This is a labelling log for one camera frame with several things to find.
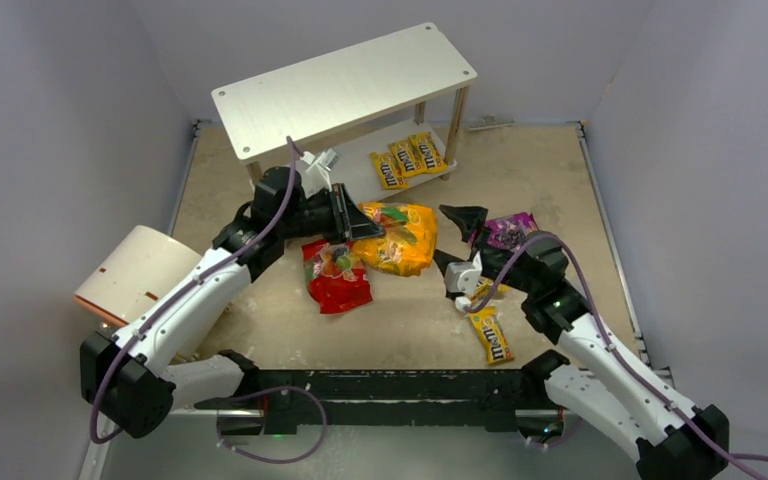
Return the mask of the orange mango gummy bag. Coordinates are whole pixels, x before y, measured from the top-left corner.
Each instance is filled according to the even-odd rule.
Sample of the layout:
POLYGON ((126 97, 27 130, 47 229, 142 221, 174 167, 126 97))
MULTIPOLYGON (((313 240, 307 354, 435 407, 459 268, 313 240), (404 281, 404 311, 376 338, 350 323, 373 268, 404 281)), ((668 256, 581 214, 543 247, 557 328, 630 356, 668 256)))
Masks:
POLYGON ((366 266, 390 275, 411 277, 432 265, 438 225, 431 208, 382 202, 363 202, 360 208, 385 232, 381 237, 352 244, 352 253, 366 266))

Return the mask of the purple grape gummy bag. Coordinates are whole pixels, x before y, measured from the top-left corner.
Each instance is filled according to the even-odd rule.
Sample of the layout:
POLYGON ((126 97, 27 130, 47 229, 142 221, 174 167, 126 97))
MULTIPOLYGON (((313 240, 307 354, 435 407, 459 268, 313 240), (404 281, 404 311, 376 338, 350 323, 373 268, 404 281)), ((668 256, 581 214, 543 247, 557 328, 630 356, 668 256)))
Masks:
POLYGON ((534 217, 528 212, 488 219, 485 227, 489 230, 487 243, 490 246, 510 251, 518 249, 528 234, 539 229, 534 217))

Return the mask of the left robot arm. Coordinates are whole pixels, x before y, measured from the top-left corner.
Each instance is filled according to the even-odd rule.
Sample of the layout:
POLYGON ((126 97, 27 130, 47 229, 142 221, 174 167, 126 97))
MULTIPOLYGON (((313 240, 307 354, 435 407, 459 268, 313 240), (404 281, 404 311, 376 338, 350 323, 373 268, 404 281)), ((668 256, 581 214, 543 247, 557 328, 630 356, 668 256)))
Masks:
POLYGON ((346 244, 384 233, 343 184, 307 196, 293 168, 269 169, 252 201, 238 209, 171 292, 111 336, 93 333, 81 344, 81 394, 92 406, 91 440, 102 444, 115 436, 99 434, 101 416, 141 438, 175 409, 253 393, 258 369, 235 351, 183 364, 174 364, 173 357, 283 256, 286 241, 320 236, 346 244))

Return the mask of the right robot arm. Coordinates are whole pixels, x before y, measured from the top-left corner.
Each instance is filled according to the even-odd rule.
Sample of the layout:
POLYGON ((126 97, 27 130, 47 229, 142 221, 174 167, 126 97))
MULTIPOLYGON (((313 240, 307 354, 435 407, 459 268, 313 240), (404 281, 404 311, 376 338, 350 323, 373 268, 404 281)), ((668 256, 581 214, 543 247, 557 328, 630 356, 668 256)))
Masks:
POLYGON ((526 234, 514 251, 492 246, 480 206, 442 205, 470 247, 461 259, 436 251, 447 298, 468 314, 483 310, 481 279, 525 293, 521 310, 553 349, 523 368, 535 389, 618 445, 642 479, 712 479, 728 464, 730 426, 716 406, 698 407, 665 383, 606 325, 587 285, 566 277, 580 264, 557 235, 526 234))

